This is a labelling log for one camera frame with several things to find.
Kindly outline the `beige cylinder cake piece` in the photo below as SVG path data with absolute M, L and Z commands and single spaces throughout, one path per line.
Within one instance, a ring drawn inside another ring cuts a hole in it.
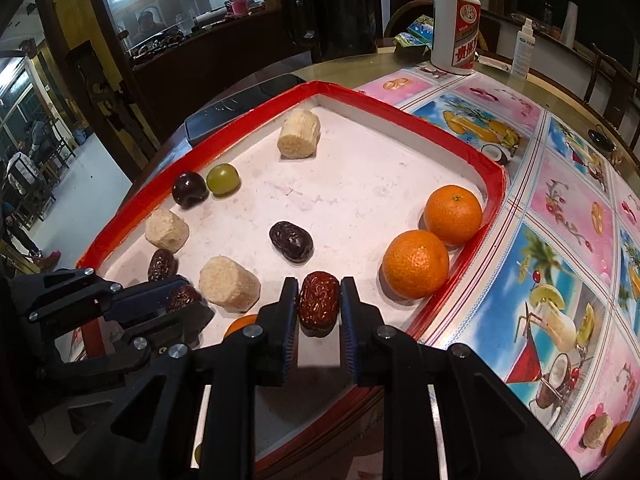
M 202 267 L 198 288 L 215 306 L 246 312 L 258 301 L 262 285 L 244 266 L 228 257 L 216 256 Z

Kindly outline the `orange mandarin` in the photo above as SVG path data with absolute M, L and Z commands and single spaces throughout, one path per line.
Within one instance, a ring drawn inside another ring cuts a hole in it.
M 447 281 L 448 250 L 432 232 L 403 232 L 388 245 L 382 260 L 382 273 L 388 287 L 401 298 L 431 296 Z
M 227 328 L 226 332 L 224 333 L 224 338 L 229 337 L 231 334 L 237 332 L 238 330 L 242 330 L 242 328 L 244 328 L 245 326 L 255 324 L 256 321 L 256 314 L 244 315 L 242 316 L 242 318 L 237 318 Z
M 480 229 L 483 208 L 476 196 L 459 185 L 445 185 L 428 198 L 423 211 L 426 228 L 445 245 L 467 243 Z
M 610 435 L 604 442 L 604 445 L 602 448 L 603 457 L 609 456 L 612 453 L 617 443 L 620 442 L 620 439 L 623 437 L 624 433 L 626 432 L 628 426 L 629 426 L 629 422 L 620 422 L 613 428 Z

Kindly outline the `beige cake piece back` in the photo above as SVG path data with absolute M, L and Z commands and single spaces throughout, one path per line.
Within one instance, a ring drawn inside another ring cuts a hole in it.
M 600 448 L 608 440 L 614 429 L 614 420 L 609 414 L 602 413 L 596 416 L 587 426 L 582 435 L 582 444 L 585 448 Z

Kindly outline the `dark red jujube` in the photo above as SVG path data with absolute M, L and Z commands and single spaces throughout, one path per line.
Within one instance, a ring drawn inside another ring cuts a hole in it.
M 309 273 L 298 300 L 298 318 L 303 333 L 322 338 L 332 332 L 341 309 L 341 287 L 337 278 L 324 271 Z

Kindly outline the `dark plum in tray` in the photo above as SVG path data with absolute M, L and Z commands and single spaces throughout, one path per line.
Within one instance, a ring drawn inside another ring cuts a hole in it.
M 200 174 L 187 171 L 175 180 L 171 196 L 181 208 L 190 209 L 206 200 L 209 189 Z

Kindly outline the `green grape in tray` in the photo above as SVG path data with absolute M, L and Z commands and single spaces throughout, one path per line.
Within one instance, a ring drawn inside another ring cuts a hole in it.
M 231 164 L 219 164 L 209 170 L 206 185 L 213 196 L 228 196 L 241 186 L 241 178 Z

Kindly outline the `colourful fruit print tablecloth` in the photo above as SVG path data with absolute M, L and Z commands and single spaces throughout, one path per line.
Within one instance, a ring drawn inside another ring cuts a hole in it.
M 524 81 L 449 75 L 427 63 L 367 92 L 469 144 L 506 170 L 494 225 L 441 308 L 366 299 L 418 338 L 468 344 L 560 442 L 582 474 L 612 457 L 589 423 L 639 414 L 639 199 L 562 110 Z

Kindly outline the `red rimmed white tray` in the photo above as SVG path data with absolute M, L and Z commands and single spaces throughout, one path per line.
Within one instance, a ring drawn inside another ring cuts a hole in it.
M 415 334 L 480 249 L 506 172 L 423 119 L 336 84 L 300 84 L 213 133 L 114 215 L 81 258 L 129 285 L 157 249 L 214 318 L 200 345 L 295 290 L 288 384 L 252 392 L 250 471 L 265 474 L 377 419 L 378 387 L 341 363 L 343 278 L 384 320 Z

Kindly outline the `beige cake piece in tray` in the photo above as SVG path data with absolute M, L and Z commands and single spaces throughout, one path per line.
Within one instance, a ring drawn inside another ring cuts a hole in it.
M 285 117 L 277 147 L 289 159 L 302 159 L 316 154 L 320 140 L 320 120 L 310 110 L 294 108 Z

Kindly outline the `black ashtray on table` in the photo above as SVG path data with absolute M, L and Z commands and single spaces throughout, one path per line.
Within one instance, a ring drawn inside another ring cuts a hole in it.
M 612 140 L 599 129 L 589 129 L 588 136 L 598 150 L 605 153 L 613 153 L 615 151 L 615 145 Z

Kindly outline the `white spray bottle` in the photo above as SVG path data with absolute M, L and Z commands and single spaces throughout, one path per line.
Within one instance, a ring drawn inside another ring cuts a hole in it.
M 530 18 L 526 18 L 522 28 L 516 34 L 511 63 L 511 75 L 513 77 L 518 77 L 521 80 L 527 78 L 530 63 L 533 58 L 535 42 L 533 22 Z

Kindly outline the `white red liquor bottle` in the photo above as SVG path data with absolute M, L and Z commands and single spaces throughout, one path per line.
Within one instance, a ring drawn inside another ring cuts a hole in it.
M 434 0 L 431 63 L 439 70 L 472 73 L 480 28 L 480 0 Z

